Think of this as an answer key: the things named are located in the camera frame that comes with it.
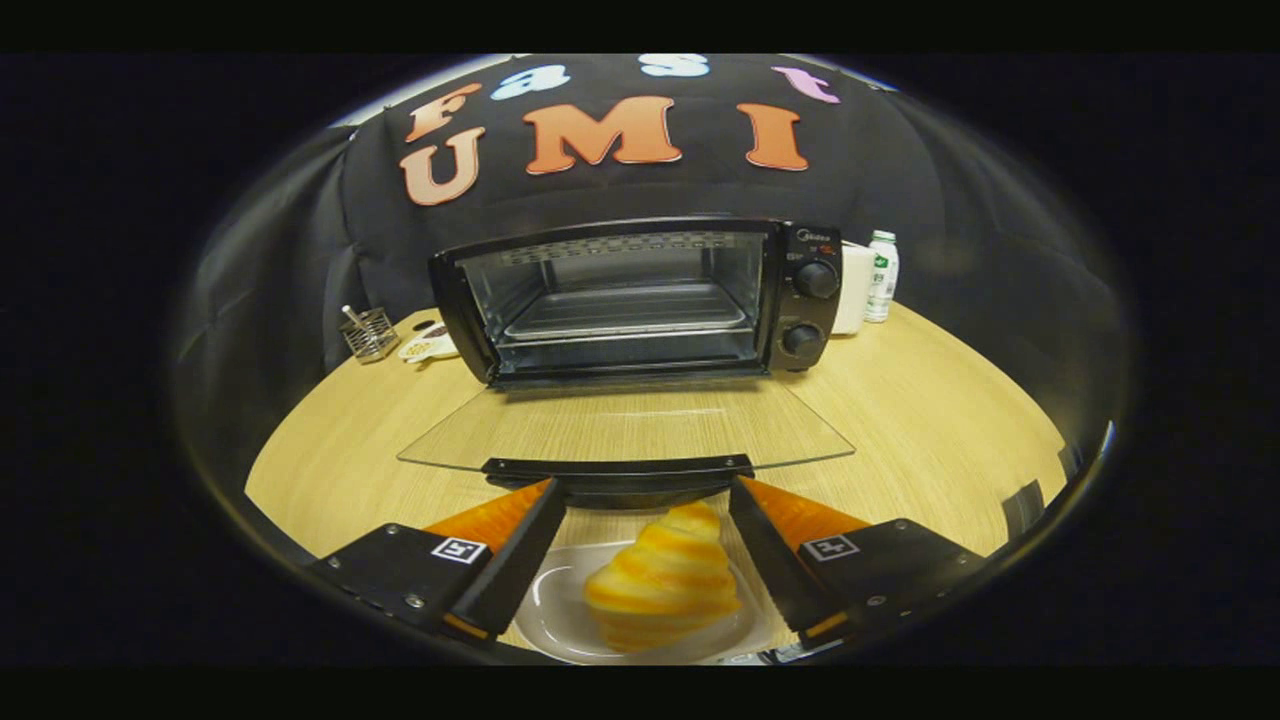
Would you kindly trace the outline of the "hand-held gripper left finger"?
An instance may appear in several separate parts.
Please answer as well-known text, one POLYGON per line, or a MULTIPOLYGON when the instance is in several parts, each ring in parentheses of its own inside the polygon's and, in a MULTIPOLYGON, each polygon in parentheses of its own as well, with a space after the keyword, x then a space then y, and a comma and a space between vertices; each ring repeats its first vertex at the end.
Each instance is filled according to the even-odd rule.
POLYGON ((566 515, 566 487, 539 480, 425 529, 387 523, 307 565, 356 602, 428 635, 504 634, 566 515))

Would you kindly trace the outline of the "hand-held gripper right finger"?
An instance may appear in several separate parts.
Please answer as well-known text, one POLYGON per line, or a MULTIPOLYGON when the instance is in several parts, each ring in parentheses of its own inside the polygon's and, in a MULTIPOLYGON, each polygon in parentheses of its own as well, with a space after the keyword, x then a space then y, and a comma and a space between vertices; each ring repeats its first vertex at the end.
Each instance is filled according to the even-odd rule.
POLYGON ((895 635, 937 612, 988 562, 914 520, 863 521, 750 477, 731 480, 730 516, 803 646, 895 635))

